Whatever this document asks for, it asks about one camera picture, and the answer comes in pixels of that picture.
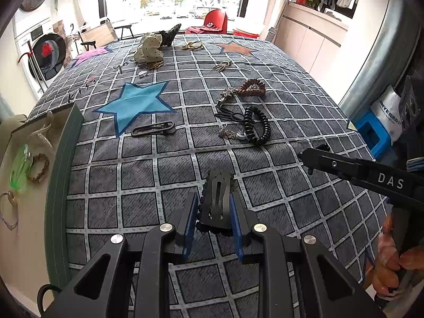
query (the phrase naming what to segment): red basket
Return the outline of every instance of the red basket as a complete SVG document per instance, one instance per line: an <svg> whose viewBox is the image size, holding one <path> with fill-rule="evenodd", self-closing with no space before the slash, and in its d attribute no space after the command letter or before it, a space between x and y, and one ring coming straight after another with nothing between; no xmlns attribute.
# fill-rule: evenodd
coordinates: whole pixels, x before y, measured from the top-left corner
<svg viewBox="0 0 424 318"><path fill-rule="evenodd" d="M233 30L233 36L242 36L242 37L248 37L248 38L258 38L259 35L255 35L253 33L244 32L238 29Z"/></svg>

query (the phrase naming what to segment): triangular cutout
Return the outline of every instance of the triangular cutout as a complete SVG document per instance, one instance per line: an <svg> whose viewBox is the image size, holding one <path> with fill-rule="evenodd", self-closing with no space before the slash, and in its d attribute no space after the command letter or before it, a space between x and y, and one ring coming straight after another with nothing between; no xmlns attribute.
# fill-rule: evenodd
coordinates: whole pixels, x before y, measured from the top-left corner
<svg viewBox="0 0 424 318"><path fill-rule="evenodd" d="M351 296L352 288L323 256L317 257L328 299L335 301Z"/></svg>
<svg viewBox="0 0 424 318"><path fill-rule="evenodd" d="M109 261L109 254L101 256L97 263L75 286L75 293L96 300L100 295Z"/></svg>

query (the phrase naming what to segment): orange star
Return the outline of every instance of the orange star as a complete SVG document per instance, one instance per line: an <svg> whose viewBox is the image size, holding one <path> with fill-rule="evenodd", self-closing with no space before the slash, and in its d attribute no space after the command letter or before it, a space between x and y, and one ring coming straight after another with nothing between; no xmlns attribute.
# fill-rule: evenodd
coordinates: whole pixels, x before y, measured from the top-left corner
<svg viewBox="0 0 424 318"><path fill-rule="evenodd" d="M245 46L237 44L236 42L230 42L228 44L225 44L225 43L211 43L211 44L221 47L220 54L225 54L227 52L235 52L237 54L245 55L247 57L254 57L252 53L254 51L258 51L256 49L246 48Z"/></svg>

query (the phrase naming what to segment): washing machine door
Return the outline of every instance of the washing machine door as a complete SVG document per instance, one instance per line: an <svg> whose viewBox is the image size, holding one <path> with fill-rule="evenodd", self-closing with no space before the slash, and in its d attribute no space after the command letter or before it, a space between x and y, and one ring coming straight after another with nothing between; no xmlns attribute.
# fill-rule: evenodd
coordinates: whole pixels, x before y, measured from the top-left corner
<svg viewBox="0 0 424 318"><path fill-rule="evenodd" d="M66 57L65 40L56 33L48 33L36 40L33 51L44 78L46 80L54 78L62 69Z"/></svg>

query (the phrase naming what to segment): translucent green plastic object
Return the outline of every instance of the translucent green plastic object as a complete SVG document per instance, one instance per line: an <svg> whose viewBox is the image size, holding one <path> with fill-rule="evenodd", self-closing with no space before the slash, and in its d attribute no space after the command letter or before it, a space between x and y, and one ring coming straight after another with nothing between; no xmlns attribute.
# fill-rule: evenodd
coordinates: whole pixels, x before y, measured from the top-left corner
<svg viewBox="0 0 424 318"><path fill-rule="evenodd" d="M27 174L32 166L32 155L28 150L28 145L22 145L15 159L13 160L12 171L10 172L9 185L16 191L22 190L26 186Z"/></svg>

